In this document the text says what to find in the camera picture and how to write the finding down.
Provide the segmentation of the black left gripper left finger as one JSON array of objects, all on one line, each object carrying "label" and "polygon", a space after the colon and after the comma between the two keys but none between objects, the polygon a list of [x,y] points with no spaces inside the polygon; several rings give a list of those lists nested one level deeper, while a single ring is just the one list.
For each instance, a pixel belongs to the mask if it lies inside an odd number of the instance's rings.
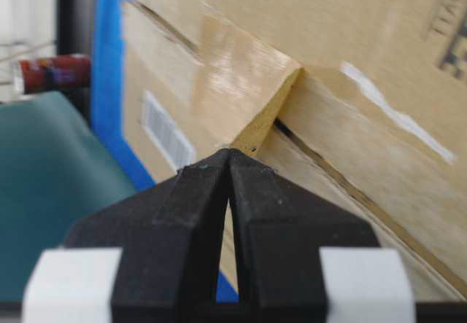
[{"label": "black left gripper left finger", "polygon": [[114,322],[187,322],[215,302],[229,151],[78,221],[64,246],[122,251],[111,296]]}]

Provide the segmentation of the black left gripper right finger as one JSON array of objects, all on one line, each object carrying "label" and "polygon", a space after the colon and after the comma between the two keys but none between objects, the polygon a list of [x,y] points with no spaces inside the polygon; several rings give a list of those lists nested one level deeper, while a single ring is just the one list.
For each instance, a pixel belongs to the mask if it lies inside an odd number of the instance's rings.
[{"label": "black left gripper right finger", "polygon": [[378,247],[369,222],[229,152],[240,298],[256,322],[324,322],[330,308],[320,247]]}]

